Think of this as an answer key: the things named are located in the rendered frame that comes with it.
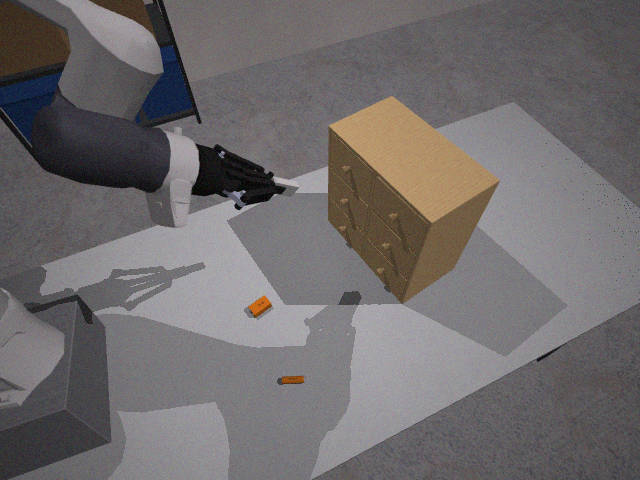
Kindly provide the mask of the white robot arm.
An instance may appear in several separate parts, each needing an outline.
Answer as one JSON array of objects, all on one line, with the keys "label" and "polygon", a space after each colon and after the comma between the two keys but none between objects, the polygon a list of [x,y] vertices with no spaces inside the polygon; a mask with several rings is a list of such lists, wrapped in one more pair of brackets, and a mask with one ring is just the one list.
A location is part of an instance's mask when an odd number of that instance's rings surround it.
[{"label": "white robot arm", "polygon": [[[70,43],[51,104],[33,119],[39,165],[79,183],[142,190],[151,221],[184,227],[199,151],[180,127],[136,123],[164,73],[153,34],[89,0],[7,1],[64,30]],[[0,409],[20,406],[52,373],[64,335],[0,288]]]}]

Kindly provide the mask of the small tan wooden chest of drawers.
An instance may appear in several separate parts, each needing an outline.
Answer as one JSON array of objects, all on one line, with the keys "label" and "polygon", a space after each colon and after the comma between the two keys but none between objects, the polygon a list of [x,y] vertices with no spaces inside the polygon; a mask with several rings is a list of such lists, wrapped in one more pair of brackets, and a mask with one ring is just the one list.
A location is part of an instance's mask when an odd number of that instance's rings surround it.
[{"label": "small tan wooden chest of drawers", "polygon": [[[374,171],[369,204],[330,165],[331,131]],[[330,168],[369,206],[365,233],[330,196]],[[371,208],[378,175],[428,222],[418,254]],[[378,277],[401,304],[454,269],[499,182],[393,96],[329,125],[328,221],[332,198],[365,234],[362,256],[341,236],[366,264],[371,210],[417,255],[407,279],[376,246],[408,281],[399,300]]]}]

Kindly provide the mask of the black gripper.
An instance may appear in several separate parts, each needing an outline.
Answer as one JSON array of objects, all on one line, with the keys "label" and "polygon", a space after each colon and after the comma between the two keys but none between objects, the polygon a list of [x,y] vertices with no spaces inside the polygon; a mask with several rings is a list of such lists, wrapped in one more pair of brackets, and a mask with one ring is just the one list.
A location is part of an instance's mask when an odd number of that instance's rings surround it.
[{"label": "black gripper", "polygon": [[274,177],[271,171],[266,174],[262,166],[218,144],[214,148],[195,145],[200,166],[191,195],[230,197],[236,202],[234,207],[241,210],[246,205],[269,201],[274,194],[291,197],[300,188],[296,181]]}]

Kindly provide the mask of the orange aa battery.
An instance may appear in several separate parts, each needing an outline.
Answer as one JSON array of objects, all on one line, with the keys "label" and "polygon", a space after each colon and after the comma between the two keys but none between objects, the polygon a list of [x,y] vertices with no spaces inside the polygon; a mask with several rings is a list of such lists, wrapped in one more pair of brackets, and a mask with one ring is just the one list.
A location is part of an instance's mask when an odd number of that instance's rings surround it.
[{"label": "orange aa battery", "polygon": [[282,377],[282,384],[305,383],[305,376]]}]

